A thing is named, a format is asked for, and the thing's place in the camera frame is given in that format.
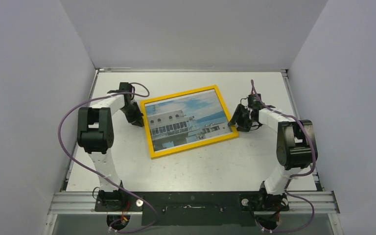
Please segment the sky and building photo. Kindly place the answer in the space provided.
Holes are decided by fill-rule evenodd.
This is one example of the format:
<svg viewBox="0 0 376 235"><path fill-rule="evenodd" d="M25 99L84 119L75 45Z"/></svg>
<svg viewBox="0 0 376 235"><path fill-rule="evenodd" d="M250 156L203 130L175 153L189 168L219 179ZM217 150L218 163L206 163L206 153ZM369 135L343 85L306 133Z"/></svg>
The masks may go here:
<svg viewBox="0 0 376 235"><path fill-rule="evenodd" d="M205 87L141 103L153 157L237 137L217 87Z"/></svg>

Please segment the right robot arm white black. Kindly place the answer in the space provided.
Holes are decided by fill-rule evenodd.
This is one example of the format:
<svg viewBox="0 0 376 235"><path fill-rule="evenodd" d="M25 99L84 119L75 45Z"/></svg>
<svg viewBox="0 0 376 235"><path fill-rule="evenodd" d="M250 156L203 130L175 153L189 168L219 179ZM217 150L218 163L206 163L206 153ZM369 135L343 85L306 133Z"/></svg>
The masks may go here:
<svg viewBox="0 0 376 235"><path fill-rule="evenodd" d="M277 134L277 165L261 183L256 199L247 205L254 210L271 211L287 207L286 190L291 181L303 176L302 170L313 168L317 147L313 124L284 114L272 105L262 103L260 94L247 96L247 105L238 104L228 125L239 132L250 132L267 126Z"/></svg>

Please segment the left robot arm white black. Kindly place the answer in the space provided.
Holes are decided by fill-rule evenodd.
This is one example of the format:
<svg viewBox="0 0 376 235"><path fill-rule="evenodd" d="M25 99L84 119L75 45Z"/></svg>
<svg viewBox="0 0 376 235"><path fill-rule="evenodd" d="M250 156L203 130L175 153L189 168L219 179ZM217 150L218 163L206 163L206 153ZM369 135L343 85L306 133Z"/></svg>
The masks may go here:
<svg viewBox="0 0 376 235"><path fill-rule="evenodd" d="M89 155L97 171L100 186L95 210L99 212L121 211L130 205L111 152L115 138L112 116L121 111L129 124L144 126L143 114L134 100L134 85L121 82L117 90L108 91L107 99L78 110L77 143Z"/></svg>

